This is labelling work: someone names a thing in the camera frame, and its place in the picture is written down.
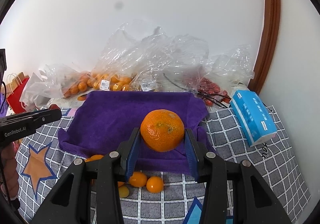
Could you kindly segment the person's left hand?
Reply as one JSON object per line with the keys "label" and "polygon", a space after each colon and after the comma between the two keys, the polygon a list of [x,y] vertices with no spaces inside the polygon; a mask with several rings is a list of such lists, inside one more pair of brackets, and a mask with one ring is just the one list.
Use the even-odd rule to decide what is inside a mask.
{"label": "person's left hand", "polygon": [[4,173],[1,174],[1,192],[6,196],[8,190],[10,199],[15,200],[19,190],[19,176],[16,170],[17,161],[15,159],[15,146],[13,142],[1,149],[1,160]]}

